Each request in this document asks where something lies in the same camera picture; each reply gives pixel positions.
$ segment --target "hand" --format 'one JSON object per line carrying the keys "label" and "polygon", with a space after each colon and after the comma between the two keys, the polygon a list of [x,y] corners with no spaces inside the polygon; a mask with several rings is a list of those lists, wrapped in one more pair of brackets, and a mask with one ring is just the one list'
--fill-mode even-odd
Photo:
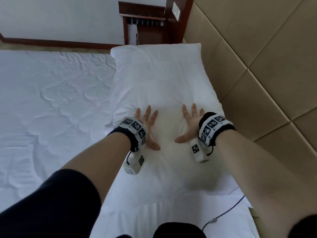
{"label": "hand", "polygon": [[199,121],[203,117],[205,111],[203,108],[200,109],[199,116],[197,114],[196,104],[192,105],[192,115],[190,115],[187,111],[185,104],[182,107],[184,118],[189,126],[188,132],[182,136],[179,136],[175,139],[176,143],[185,143],[187,141],[191,141],[198,137],[199,135]]}
{"label": "hand", "polygon": [[154,124],[155,120],[156,120],[156,117],[158,116],[158,111],[155,110],[154,113],[152,114],[152,116],[149,118],[150,116],[150,113],[151,113],[151,106],[149,105],[145,111],[145,114],[144,116],[142,116],[140,118],[140,113],[141,113],[141,110],[140,108],[137,109],[137,111],[135,112],[135,117],[140,120],[148,129],[149,131],[149,134],[147,136],[147,140],[146,140],[146,145],[152,149],[152,150],[160,150],[160,146],[155,143],[152,138],[150,137],[150,129],[152,127],[152,125]]}

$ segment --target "short black cord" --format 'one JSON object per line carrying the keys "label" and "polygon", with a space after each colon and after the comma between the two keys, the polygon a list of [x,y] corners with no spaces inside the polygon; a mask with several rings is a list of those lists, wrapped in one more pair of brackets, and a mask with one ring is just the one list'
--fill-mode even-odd
{"label": "short black cord", "polygon": [[214,147],[212,147],[211,152],[210,152],[210,153],[208,153],[208,154],[207,154],[207,156],[211,155],[211,154],[212,154],[212,152],[214,152]]}
{"label": "short black cord", "polygon": [[126,163],[129,165],[130,163],[128,162],[128,158],[130,156],[130,154],[132,153],[132,151],[129,152],[128,157],[126,158]]}
{"label": "short black cord", "polygon": [[243,200],[244,197],[245,197],[245,196],[243,196],[243,197],[242,197],[234,206],[232,206],[229,210],[227,210],[226,212],[222,213],[220,216],[217,216],[216,218],[213,218],[211,221],[208,221],[208,222],[204,225],[204,227],[202,228],[202,231],[204,232],[204,228],[205,228],[208,224],[210,224],[210,223],[216,223],[216,222],[217,222],[217,219],[218,219],[219,217],[223,216],[224,214],[227,214],[229,211],[231,211],[233,208],[235,208],[235,207],[241,202],[241,200]]}

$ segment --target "black wristband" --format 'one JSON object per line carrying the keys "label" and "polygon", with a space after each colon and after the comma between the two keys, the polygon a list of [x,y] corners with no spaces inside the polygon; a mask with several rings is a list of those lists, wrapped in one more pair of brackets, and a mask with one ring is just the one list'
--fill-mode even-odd
{"label": "black wristband", "polygon": [[126,135],[131,143],[131,148],[130,150],[135,152],[135,150],[138,150],[138,141],[136,139],[136,137],[133,135],[133,133],[130,132],[130,130],[126,129],[126,128],[122,128],[122,127],[117,127],[115,128],[113,131],[111,131],[107,136],[109,136],[110,134],[113,133],[122,133],[124,135]]}
{"label": "black wristband", "polygon": [[[213,115],[216,115],[216,113],[214,112],[207,112],[204,114],[204,116],[201,118],[201,120],[199,121],[199,129],[201,129],[203,123],[211,116]],[[209,146],[216,146],[216,138],[217,136],[221,133],[221,132],[224,132],[225,130],[229,130],[229,129],[232,129],[232,130],[236,130],[235,127],[231,124],[226,124],[224,126],[222,126],[220,129],[218,129],[214,135],[212,136],[211,140],[210,140],[210,144]]]}

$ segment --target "pillow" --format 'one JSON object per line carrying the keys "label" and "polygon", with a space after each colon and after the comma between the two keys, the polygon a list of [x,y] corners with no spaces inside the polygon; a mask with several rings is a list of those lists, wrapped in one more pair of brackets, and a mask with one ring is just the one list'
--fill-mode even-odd
{"label": "pillow", "polygon": [[112,122],[144,113],[150,104],[158,109],[151,129],[160,151],[142,150],[145,162],[137,175],[120,169],[106,197],[103,211],[129,209],[167,198],[204,190],[229,194],[238,186],[219,159],[217,149],[211,160],[196,163],[189,143],[175,138],[188,128],[181,110],[192,103],[224,115],[216,93],[204,71],[200,44],[120,46],[111,50],[117,73],[110,94]]}

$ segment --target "electrical outlet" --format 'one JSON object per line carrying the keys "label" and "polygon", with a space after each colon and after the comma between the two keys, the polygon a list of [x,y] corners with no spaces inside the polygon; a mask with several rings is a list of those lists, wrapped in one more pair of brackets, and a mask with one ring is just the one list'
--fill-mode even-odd
{"label": "electrical outlet", "polygon": [[175,2],[173,4],[172,12],[173,12],[176,20],[178,21],[179,20],[179,16],[180,16],[180,9],[178,8],[178,6],[176,5]]}

